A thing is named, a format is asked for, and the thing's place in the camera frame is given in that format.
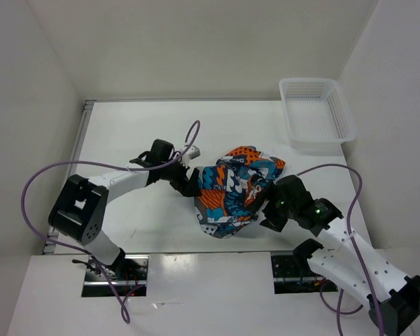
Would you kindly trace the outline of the colourful patterned shorts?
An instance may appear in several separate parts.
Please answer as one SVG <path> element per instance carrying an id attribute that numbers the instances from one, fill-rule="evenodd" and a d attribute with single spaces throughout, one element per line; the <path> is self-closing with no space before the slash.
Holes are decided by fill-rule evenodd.
<path id="1" fill-rule="evenodd" d="M 229 238 L 258 219 L 255 201 L 267 184 L 275 181 L 286 162 L 257 150 L 239 146 L 217 159 L 212 166 L 199 167 L 194 198 L 199 226 L 217 239 Z"/>

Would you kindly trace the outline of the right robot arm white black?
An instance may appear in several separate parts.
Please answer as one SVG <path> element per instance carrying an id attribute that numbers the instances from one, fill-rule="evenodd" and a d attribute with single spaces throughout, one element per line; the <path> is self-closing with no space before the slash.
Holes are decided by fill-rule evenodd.
<path id="1" fill-rule="evenodd" d="M 289 220 L 309 231 L 311 238 L 293 251 L 294 270 L 321 275 L 350 294 L 385 335 L 403 334 L 420 316 L 420 276 L 392 265 L 332 202 L 313 198 L 299 177 L 250 181 L 248 209 L 262 211 L 261 225 L 273 231 Z"/>

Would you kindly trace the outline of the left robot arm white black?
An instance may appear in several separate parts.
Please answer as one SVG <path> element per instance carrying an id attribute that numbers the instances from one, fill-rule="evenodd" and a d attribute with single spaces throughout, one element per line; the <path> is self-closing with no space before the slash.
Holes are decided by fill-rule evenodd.
<path id="1" fill-rule="evenodd" d="M 194 145 L 175 152 L 172 143 L 156 139 L 150 150 L 130 160 L 129 166 L 122 170 L 90 178 L 74 174 L 66 180 L 48 222 L 91 253 L 109 279 L 131 277 L 135 275 L 135 263 L 126 258 L 124 250 L 102 229 L 106 206 L 159 180 L 168 181 L 184 197 L 199 196 L 198 171 L 190 171 L 189 166 L 199 156 L 200 150 Z"/>

